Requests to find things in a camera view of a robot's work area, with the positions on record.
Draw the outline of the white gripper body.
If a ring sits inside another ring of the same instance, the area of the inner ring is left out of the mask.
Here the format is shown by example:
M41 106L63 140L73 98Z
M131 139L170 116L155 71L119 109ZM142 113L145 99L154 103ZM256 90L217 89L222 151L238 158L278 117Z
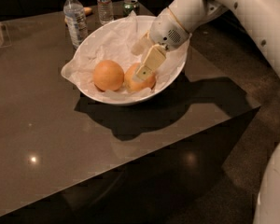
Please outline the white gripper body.
M172 51L178 49L189 39L189 33L176 20L171 10L166 8L152 22L149 37L154 43Z

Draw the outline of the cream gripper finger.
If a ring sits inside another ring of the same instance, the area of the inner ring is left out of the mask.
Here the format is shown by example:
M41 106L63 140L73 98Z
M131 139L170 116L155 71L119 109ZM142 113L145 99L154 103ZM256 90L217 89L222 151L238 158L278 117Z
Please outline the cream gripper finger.
M147 49L152 47L154 42L150 39L149 32L143 34L131 48L131 53L135 56L143 54Z
M165 60L166 49L160 44L153 45L144 52L141 62L135 71L135 77L138 80L147 80Z

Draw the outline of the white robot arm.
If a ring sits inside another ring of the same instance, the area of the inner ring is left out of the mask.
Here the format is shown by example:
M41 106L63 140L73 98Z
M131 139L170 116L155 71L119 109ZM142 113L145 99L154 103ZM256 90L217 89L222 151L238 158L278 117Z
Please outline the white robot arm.
M280 0L174 0L133 45L132 53L141 57L133 79L146 80L165 62L168 52L227 9L280 78ZM280 224L280 143L265 169L253 224Z

